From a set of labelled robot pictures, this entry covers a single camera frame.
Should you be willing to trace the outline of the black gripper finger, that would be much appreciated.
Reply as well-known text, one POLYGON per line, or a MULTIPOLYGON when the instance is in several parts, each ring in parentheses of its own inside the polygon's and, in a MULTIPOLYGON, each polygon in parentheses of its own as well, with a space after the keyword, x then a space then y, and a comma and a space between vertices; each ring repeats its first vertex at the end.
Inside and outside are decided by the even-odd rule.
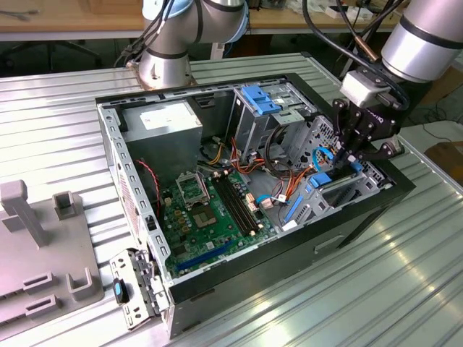
POLYGON ((335 99, 332 108, 336 113, 333 120, 334 134, 338 137, 334 162, 345 163, 349 157, 360 157, 360 152, 372 139, 375 124, 368 118, 366 110, 351 106, 350 102, 335 99))
POLYGON ((347 165, 354 167, 360 162, 376 162, 382 160, 390 160, 404 152, 404 147, 400 142, 392 140, 386 141, 380 145, 378 149, 368 141, 362 141, 352 148, 352 152, 348 155, 347 165))

